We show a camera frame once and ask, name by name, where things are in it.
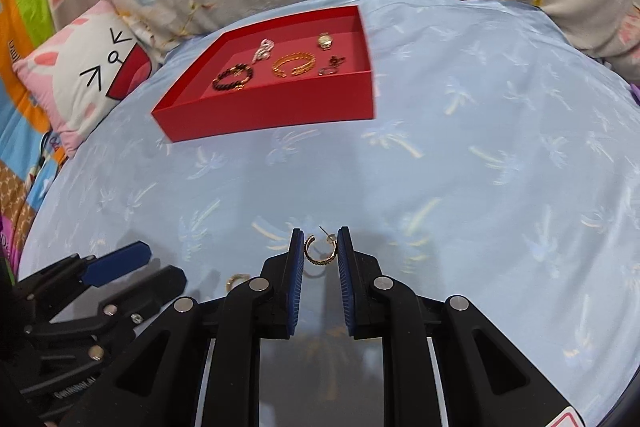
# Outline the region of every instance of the gold chain bracelet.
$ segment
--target gold chain bracelet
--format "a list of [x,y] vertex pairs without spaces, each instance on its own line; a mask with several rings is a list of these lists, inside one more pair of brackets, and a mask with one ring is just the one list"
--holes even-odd
[[279,76],[280,78],[284,78],[285,76],[287,76],[287,73],[282,71],[280,67],[287,62],[291,62],[292,60],[307,60],[305,64],[296,66],[291,70],[291,74],[293,76],[306,73],[307,71],[311,70],[316,64],[316,58],[311,53],[292,53],[290,55],[285,55],[284,57],[279,58],[273,63],[273,68],[271,68],[273,70],[273,74],[275,76]]

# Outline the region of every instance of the earring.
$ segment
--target earring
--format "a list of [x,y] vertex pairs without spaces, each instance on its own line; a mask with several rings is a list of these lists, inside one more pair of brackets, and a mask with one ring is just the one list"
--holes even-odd
[[251,63],[255,64],[260,60],[266,60],[267,58],[271,57],[271,50],[275,45],[275,42],[270,41],[269,39],[264,39],[260,43],[260,47],[258,48],[258,50],[255,52],[254,59],[251,61]]
[[334,74],[338,72],[338,68],[340,67],[340,65],[346,60],[346,58],[344,57],[336,57],[335,55],[332,55],[332,57],[329,59],[329,65],[325,68],[320,68],[320,71],[318,71],[318,74]]
[[333,43],[334,40],[331,35],[328,33],[320,33],[320,36],[318,37],[318,47],[321,50],[330,50]]
[[335,257],[338,255],[338,242],[335,240],[335,235],[333,233],[328,233],[322,227],[320,227],[320,230],[322,230],[326,234],[326,241],[333,245],[334,250],[332,251],[331,255],[327,259],[322,259],[322,261],[318,261],[318,259],[314,259],[313,257],[311,257],[311,255],[309,254],[309,247],[311,246],[311,243],[313,243],[316,240],[314,235],[311,234],[309,237],[306,238],[306,241],[305,241],[305,257],[309,261],[311,261],[313,264],[317,264],[318,266],[325,266],[329,264],[331,261],[333,261]]
[[251,279],[251,276],[248,273],[234,273],[229,279],[226,280],[225,290],[229,293],[233,288],[234,284],[238,281],[248,281]]

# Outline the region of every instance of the bracelet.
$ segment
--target bracelet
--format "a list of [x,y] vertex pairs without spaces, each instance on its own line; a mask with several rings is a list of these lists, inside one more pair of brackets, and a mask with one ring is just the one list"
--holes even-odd
[[284,78],[285,76],[287,76],[287,73],[282,71],[280,67],[281,65],[286,64],[287,62],[291,62],[292,60],[307,60],[305,64],[302,64],[301,66],[296,66],[291,70],[291,74],[293,76],[306,73],[307,71],[311,70],[313,66],[315,66],[316,64],[316,58],[311,53],[305,53],[305,52],[292,53],[290,55],[285,55],[284,57],[279,58],[273,63],[273,68],[271,68],[271,70],[273,71],[273,74],[275,76],[279,76],[280,78]]
[[[246,73],[246,77],[244,77],[242,80],[235,80],[228,84],[220,84],[220,80],[223,80],[224,78],[228,77],[230,74],[232,74],[233,76],[238,76],[243,71],[244,73]],[[220,73],[211,84],[211,87],[213,87],[213,89],[218,91],[226,91],[229,89],[242,89],[244,87],[244,84],[247,84],[253,77],[254,77],[254,68],[251,68],[246,64],[236,64],[233,68],[229,68],[228,70]]]

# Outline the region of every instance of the jewelry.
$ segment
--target jewelry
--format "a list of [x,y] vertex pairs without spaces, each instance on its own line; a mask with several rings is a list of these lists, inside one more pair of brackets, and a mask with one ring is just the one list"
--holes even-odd
[[334,40],[331,35],[329,35],[328,33],[320,33],[320,36],[318,37],[318,47],[321,50],[330,50],[331,44],[333,43]]
[[335,240],[335,235],[333,233],[328,233],[322,227],[320,227],[320,230],[322,230],[326,234],[326,241],[333,245],[334,251],[332,251],[331,255],[327,259],[322,259],[322,261],[318,261],[318,259],[314,259],[313,257],[311,257],[311,255],[309,254],[309,247],[311,246],[311,243],[313,243],[316,240],[314,235],[311,234],[309,237],[306,238],[306,241],[305,241],[305,257],[309,261],[311,261],[313,264],[317,264],[318,266],[324,266],[326,264],[329,264],[331,261],[333,261],[335,257],[338,255],[338,242]]
[[273,74],[275,76],[279,76],[280,78],[284,78],[285,76],[287,76],[287,73],[282,71],[280,67],[287,62],[291,62],[292,60],[307,60],[307,62],[302,64],[302,66],[296,66],[291,70],[291,74],[293,76],[306,73],[307,71],[311,70],[316,64],[316,58],[311,53],[292,53],[290,55],[285,55],[284,57],[279,58],[273,63],[273,68],[271,68]]
[[236,281],[248,281],[251,276],[248,273],[234,273],[229,279],[226,280],[225,290],[229,293],[234,288]]
[[[230,74],[233,76],[238,76],[244,71],[246,73],[246,77],[242,80],[235,80],[228,84],[220,84],[220,80],[228,77]],[[226,71],[220,73],[216,79],[211,84],[213,89],[218,91],[227,91],[229,89],[242,89],[244,84],[247,84],[254,77],[254,68],[247,66],[246,64],[236,64],[233,68],[229,68]]]
[[258,48],[258,50],[255,52],[254,59],[251,61],[251,63],[255,64],[256,62],[260,62],[260,60],[266,60],[267,58],[271,57],[271,50],[275,45],[275,42],[270,41],[269,39],[264,39],[260,43],[260,47]]
[[338,68],[340,67],[340,65],[346,60],[346,58],[344,57],[336,57],[335,55],[332,55],[332,57],[329,59],[329,65],[325,68],[320,68],[320,71],[318,71],[318,74],[334,74],[338,72]]

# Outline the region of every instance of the pillow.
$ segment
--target pillow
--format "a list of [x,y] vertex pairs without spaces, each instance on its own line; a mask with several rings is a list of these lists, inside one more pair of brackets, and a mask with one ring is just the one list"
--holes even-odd
[[73,157],[120,100],[148,79],[155,64],[107,0],[14,64]]

